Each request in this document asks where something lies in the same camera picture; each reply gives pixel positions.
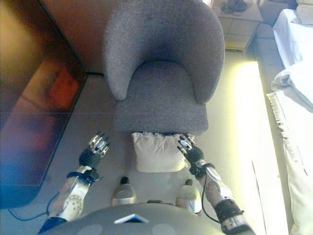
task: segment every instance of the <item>white bedsheet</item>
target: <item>white bedsheet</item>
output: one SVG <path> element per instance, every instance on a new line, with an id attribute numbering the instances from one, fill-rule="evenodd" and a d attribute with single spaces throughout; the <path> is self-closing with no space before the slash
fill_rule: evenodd
<path id="1" fill-rule="evenodd" d="M 273 26 L 277 48 L 285 68 L 302 60 L 313 63 L 313 28 L 296 23 L 296 11 L 284 9 Z"/>
<path id="2" fill-rule="evenodd" d="M 283 136 L 294 217 L 291 235 L 312 235 L 313 108 L 292 87 L 268 97 Z"/>

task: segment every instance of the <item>armchair backrest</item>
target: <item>armchair backrest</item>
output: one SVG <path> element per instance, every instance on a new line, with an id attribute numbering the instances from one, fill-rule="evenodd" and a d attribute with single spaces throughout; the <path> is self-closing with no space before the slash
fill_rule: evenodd
<path id="1" fill-rule="evenodd" d="M 224 37 L 215 13 L 196 0 L 125 0 L 112 13 L 103 67 L 116 100 L 124 100 L 141 64 L 165 60 L 189 73 L 199 103 L 212 96 L 224 64 Z"/>

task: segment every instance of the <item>wooden cabinet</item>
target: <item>wooden cabinet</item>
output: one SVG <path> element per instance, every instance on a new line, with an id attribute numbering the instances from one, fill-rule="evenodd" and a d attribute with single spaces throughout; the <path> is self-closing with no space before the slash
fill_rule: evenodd
<path id="1" fill-rule="evenodd" d="M 221 22 L 226 49 L 245 50 L 262 22 L 258 5 L 248 2 L 246 11 L 224 14 L 221 11 L 221 4 L 221 0 L 214 2 L 212 8 Z"/>

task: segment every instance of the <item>wall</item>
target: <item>wall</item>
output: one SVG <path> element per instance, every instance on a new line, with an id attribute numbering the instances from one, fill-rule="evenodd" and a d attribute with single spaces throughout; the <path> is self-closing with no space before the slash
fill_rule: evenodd
<path id="1" fill-rule="evenodd" d="M 118 0 L 42 0 L 87 71 L 102 71 L 102 37 Z"/>

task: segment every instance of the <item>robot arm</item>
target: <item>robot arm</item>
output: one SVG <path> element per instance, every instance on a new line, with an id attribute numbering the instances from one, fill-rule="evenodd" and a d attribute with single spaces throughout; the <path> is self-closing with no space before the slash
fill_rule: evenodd
<path id="1" fill-rule="evenodd" d="M 108 140 L 104 133 L 98 133 L 90 140 L 79 158 L 79 168 L 67 175 L 57 200 L 51 205 L 49 219 L 39 233 L 80 216 L 89 187 L 99 180 L 96 167 L 109 149 Z"/>
<path id="2" fill-rule="evenodd" d="M 206 198 L 214 208 L 222 231 L 228 235 L 255 235 L 243 216 L 242 210 L 236 205 L 229 187 L 221 180 L 214 166 L 206 163 L 203 152 L 196 147 L 193 136 L 182 135 L 178 149 L 191 164 L 189 169 L 196 176 L 205 191 Z"/>

